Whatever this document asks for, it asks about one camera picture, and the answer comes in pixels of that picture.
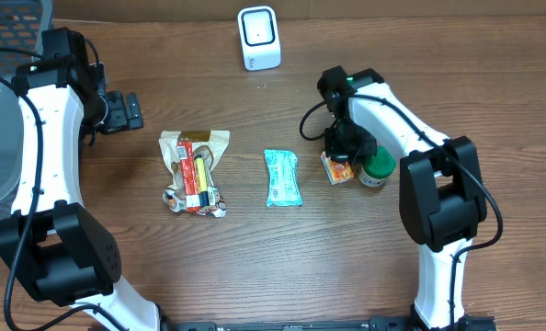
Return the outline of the orange Kleenex tissue pack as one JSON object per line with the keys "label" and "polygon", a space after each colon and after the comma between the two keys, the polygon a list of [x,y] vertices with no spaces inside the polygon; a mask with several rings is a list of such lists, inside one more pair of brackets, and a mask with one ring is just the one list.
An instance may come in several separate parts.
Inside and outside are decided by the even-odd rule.
{"label": "orange Kleenex tissue pack", "polygon": [[349,163],[338,163],[332,161],[325,152],[321,153],[321,161],[331,185],[347,182],[353,179],[355,176],[355,173],[353,172]]}

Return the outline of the green lid jar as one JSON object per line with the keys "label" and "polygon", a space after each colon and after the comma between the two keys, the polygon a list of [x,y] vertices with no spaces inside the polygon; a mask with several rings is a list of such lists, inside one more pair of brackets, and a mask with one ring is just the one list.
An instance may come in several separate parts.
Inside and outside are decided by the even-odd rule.
{"label": "green lid jar", "polygon": [[382,186],[396,168],[396,161],[383,146],[377,148],[377,153],[368,155],[358,172],[359,181],[368,187]]}

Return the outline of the teal tissue packet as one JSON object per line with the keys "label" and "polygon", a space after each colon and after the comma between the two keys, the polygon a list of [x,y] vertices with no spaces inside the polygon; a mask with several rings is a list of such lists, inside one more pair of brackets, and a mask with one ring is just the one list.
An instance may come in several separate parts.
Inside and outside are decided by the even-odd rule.
{"label": "teal tissue packet", "polygon": [[298,156],[287,150],[266,149],[265,163],[269,176],[267,207],[301,206],[302,197],[298,188]]}

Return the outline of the beige brown snack bag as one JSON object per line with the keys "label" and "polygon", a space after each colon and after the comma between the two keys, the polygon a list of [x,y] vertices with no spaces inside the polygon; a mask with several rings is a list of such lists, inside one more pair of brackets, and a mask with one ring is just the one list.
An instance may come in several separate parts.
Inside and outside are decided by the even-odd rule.
{"label": "beige brown snack bag", "polygon": [[[158,143],[165,166],[172,177],[172,183],[163,192],[163,200],[172,212],[196,213],[215,218],[226,215],[226,204],[212,178],[212,171],[221,160],[229,141],[228,131],[163,131],[161,133]],[[193,154],[199,154],[205,163],[210,205],[200,211],[187,210],[184,181],[176,150],[178,142],[192,142]]]}

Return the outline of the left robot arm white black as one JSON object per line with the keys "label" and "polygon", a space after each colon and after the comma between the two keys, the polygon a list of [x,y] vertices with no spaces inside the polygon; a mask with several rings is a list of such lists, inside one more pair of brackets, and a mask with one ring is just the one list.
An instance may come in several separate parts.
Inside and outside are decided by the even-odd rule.
{"label": "left robot arm white black", "polygon": [[90,40],[67,28],[41,35],[42,51],[19,65],[6,86],[17,96],[23,149],[17,195],[0,220],[7,287],[66,315],[86,312],[107,330],[166,330],[160,307],[125,280],[118,244],[83,204],[82,140],[138,130],[134,94],[107,91]]}

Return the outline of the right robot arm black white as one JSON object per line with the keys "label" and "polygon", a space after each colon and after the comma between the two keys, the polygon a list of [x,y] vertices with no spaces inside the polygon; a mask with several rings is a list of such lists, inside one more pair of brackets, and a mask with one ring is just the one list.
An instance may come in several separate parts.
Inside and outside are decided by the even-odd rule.
{"label": "right robot arm black white", "polygon": [[451,139],[407,109],[374,70],[322,73],[317,89],[335,121],[324,131],[325,153],[361,163],[385,148],[400,167],[399,212],[418,245],[418,291],[406,318],[370,320],[374,330],[493,330],[491,317],[462,306],[465,255],[486,217],[476,149]]}

